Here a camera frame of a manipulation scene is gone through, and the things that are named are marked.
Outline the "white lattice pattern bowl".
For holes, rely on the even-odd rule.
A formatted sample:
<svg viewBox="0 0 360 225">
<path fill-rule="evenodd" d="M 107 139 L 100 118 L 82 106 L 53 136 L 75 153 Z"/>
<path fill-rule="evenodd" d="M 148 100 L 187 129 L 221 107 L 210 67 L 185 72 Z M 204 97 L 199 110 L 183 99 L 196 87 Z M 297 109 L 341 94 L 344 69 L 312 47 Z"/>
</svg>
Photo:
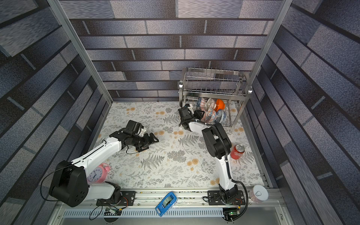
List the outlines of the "white lattice pattern bowl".
<svg viewBox="0 0 360 225">
<path fill-rule="evenodd" d="M 216 100 L 213 98 L 209 98 L 206 102 L 205 109 L 209 110 L 209 109 L 214 109 L 215 107 L 216 107 Z"/>
</svg>

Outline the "blue dotted pattern bowl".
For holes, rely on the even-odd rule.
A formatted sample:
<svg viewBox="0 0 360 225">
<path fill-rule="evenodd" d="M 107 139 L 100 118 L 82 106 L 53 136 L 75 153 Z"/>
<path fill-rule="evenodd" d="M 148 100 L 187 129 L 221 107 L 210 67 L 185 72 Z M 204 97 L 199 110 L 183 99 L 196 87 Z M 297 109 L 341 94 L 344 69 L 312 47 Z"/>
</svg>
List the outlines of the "blue dotted pattern bowl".
<svg viewBox="0 0 360 225">
<path fill-rule="evenodd" d="M 199 97 L 197 100 L 196 108 L 197 110 L 202 110 L 205 108 L 207 100 L 204 97 Z"/>
</svg>

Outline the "orange bowl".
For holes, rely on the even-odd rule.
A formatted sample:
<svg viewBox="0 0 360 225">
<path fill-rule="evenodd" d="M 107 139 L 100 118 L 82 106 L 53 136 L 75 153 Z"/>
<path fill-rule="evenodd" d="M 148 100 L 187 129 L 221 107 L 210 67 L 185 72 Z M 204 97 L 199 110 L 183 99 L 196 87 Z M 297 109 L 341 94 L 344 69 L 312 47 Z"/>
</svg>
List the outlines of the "orange bowl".
<svg viewBox="0 0 360 225">
<path fill-rule="evenodd" d="M 225 109 L 225 103 L 222 99 L 217 99 L 216 101 L 216 107 L 215 107 L 215 111 L 219 111 L 219 110 L 224 110 Z"/>
</svg>

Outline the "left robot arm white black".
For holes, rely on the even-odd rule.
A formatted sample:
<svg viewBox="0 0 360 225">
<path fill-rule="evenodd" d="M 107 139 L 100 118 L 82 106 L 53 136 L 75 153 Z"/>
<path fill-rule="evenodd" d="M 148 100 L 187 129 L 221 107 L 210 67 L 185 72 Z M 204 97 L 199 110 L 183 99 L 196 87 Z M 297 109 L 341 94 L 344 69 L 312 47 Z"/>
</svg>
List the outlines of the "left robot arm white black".
<svg viewBox="0 0 360 225">
<path fill-rule="evenodd" d="M 142 124 L 130 120 L 125 128 L 110 134 L 93 150 L 69 162 L 60 162 L 53 173 L 49 195 L 70 207 L 89 200 L 117 205 L 122 200 L 122 191 L 119 185 L 106 180 L 110 166 L 105 160 L 123 148 L 135 147 L 139 153 L 158 142 Z"/>
</svg>

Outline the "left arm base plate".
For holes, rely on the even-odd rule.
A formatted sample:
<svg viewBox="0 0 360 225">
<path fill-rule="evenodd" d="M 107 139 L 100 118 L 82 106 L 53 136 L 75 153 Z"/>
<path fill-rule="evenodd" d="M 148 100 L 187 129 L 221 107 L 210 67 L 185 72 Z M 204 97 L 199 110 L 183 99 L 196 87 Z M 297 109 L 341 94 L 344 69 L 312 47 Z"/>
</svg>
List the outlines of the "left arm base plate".
<svg viewBox="0 0 360 225">
<path fill-rule="evenodd" d="M 135 191 L 115 191 L 110 199 L 98 199 L 96 206 L 133 206 Z"/>
</svg>

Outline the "black white floral bowl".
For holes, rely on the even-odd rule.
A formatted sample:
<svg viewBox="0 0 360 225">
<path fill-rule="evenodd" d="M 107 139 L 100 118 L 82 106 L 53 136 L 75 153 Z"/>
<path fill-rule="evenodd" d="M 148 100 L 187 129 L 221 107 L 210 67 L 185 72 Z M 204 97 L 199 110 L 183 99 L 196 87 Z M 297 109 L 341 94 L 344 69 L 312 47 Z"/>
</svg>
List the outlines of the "black white floral bowl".
<svg viewBox="0 0 360 225">
<path fill-rule="evenodd" d="M 204 111 L 203 117 L 201 118 L 202 122 L 209 122 L 211 114 L 208 111 Z"/>
</svg>

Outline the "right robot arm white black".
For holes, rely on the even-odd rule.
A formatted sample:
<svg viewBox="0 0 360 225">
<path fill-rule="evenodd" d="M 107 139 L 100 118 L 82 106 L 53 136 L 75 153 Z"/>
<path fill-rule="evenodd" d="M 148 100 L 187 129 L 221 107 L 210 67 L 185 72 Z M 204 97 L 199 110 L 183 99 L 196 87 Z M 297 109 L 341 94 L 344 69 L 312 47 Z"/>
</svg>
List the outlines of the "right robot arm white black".
<svg viewBox="0 0 360 225">
<path fill-rule="evenodd" d="M 243 183 L 233 179 L 229 159 L 232 143 L 220 123 L 207 123 L 200 119 L 203 111 L 192 110 L 190 104 L 178 109 L 180 127 L 190 132 L 202 134 L 208 153 L 215 158 L 219 175 L 219 195 L 224 204 L 231 204 L 238 194 L 238 186 Z"/>
</svg>

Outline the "red blue floral bowl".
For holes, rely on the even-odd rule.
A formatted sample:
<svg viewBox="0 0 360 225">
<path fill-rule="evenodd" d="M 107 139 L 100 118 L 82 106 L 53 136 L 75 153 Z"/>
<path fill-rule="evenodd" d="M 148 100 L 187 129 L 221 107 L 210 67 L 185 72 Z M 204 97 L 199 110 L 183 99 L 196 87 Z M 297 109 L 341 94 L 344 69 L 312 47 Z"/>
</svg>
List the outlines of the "red blue floral bowl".
<svg viewBox="0 0 360 225">
<path fill-rule="evenodd" d="M 215 109 L 210 108 L 207 111 L 207 116 L 206 116 L 206 122 L 207 123 L 214 123 L 217 119 L 217 112 L 215 111 Z"/>
</svg>

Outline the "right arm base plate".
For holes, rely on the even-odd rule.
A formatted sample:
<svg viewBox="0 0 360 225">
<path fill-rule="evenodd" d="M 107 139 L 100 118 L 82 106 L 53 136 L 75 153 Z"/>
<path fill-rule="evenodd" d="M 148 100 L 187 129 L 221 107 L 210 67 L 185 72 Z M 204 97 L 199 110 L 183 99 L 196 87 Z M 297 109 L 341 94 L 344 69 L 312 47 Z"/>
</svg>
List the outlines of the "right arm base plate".
<svg viewBox="0 0 360 225">
<path fill-rule="evenodd" d="M 222 200 L 219 191 L 209 190 L 208 196 L 207 196 L 207 201 L 210 206 L 214 206 L 214 205 L 229 205 L 229 206 L 240 205 L 240 206 L 243 206 L 243 205 L 246 205 L 245 196 L 243 194 L 243 191 L 241 191 L 241 190 L 239 190 L 237 195 L 232 200 L 230 200 L 228 203 L 225 203 Z"/>
</svg>

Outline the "blue floral rim bowl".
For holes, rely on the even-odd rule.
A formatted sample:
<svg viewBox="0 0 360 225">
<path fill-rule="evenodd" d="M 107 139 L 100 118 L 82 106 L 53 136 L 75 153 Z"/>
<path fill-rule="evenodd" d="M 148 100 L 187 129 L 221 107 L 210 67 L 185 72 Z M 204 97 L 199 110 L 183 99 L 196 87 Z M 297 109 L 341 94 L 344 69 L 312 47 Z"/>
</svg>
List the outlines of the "blue floral rim bowl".
<svg viewBox="0 0 360 225">
<path fill-rule="evenodd" d="M 227 112 L 225 109 L 219 109 L 217 111 L 216 123 L 225 124 L 227 121 Z"/>
</svg>

